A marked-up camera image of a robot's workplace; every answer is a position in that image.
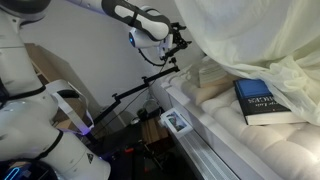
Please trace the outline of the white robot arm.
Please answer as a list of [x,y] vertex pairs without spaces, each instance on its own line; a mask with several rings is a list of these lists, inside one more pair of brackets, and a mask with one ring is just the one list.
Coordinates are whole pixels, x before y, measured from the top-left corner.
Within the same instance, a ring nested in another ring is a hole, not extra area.
[[[68,0],[129,25],[135,48],[157,47],[166,59],[188,46],[184,29],[149,6],[126,0]],[[19,36],[24,23],[44,18],[51,0],[0,0],[0,160],[43,163],[66,180],[108,180],[111,166],[73,133],[51,125],[58,102],[38,79]]]

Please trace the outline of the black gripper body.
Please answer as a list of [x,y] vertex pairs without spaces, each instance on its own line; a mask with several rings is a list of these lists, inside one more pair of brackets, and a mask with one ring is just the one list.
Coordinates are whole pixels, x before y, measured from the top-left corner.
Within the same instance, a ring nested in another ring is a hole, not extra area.
[[186,26],[182,26],[178,22],[175,22],[171,24],[171,27],[173,32],[173,43],[175,44],[175,47],[165,53],[165,59],[173,57],[175,53],[180,50],[186,49],[188,45],[191,44],[191,41],[184,40],[180,33],[181,30],[186,29]]

